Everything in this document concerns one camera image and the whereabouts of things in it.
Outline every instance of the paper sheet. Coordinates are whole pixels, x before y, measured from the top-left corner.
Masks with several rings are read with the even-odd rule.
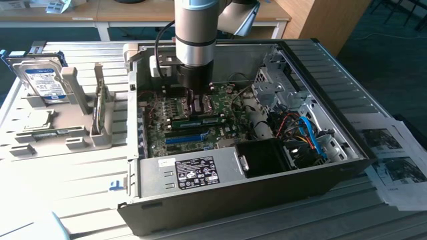
[[[366,174],[380,196],[401,210],[427,210],[427,152],[405,123],[380,113],[346,117],[378,157]]]

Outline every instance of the sticker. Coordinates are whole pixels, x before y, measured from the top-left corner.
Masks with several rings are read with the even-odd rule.
[[[66,91],[61,82],[55,80],[57,74],[53,68],[27,69],[26,73],[31,86],[41,97],[50,100],[66,98]]]
[[[73,20],[81,20],[81,21],[93,21],[93,17],[74,17]]]
[[[175,158],[159,159],[159,168],[170,167],[175,165]]]
[[[35,139],[43,139],[43,138],[54,137],[57,135],[58,135],[57,132],[51,132],[51,133],[42,133],[42,134],[38,134],[38,135],[33,135],[33,137]]]
[[[214,123],[218,123],[218,122],[219,122],[219,118],[205,119],[205,120],[203,120],[203,123],[205,123],[205,124],[214,124]]]
[[[69,129],[67,130],[58,130],[57,132],[59,135],[69,134]]]
[[[175,169],[178,186],[182,190],[221,183],[221,177],[213,156],[175,161]]]
[[[182,128],[185,127],[191,127],[191,126],[199,126],[202,123],[201,122],[195,122],[195,123],[185,123],[182,125],[179,125]]]

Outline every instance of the ventilation grille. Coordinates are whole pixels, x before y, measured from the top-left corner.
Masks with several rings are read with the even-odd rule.
[[[257,77],[255,77],[255,83],[265,83],[265,82],[267,82],[267,78],[266,78],[266,76],[263,74],[263,71],[259,70],[258,74],[257,74]]]

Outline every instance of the black tube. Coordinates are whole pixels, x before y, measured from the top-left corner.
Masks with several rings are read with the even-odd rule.
[[[166,79],[166,76],[163,76],[163,73],[162,73],[162,69],[161,69],[161,63],[159,63],[159,41],[161,41],[161,38],[162,38],[162,35],[166,33],[166,31],[169,30],[169,28],[175,24],[175,20],[171,21],[166,26],[165,28],[162,28],[159,34],[158,34],[158,37],[155,38],[155,42],[154,42],[154,55],[155,55],[155,68],[158,69],[158,72],[159,72],[159,76],[161,78],[165,80]]]

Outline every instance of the wire bundle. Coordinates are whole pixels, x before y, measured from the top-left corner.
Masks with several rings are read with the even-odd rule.
[[[315,149],[318,154],[326,159],[327,155],[318,143],[317,134],[318,127],[313,124],[309,118],[306,116],[301,116],[298,113],[290,112],[283,118],[275,137],[279,138],[282,135],[283,140],[295,139],[309,143],[311,149]]]

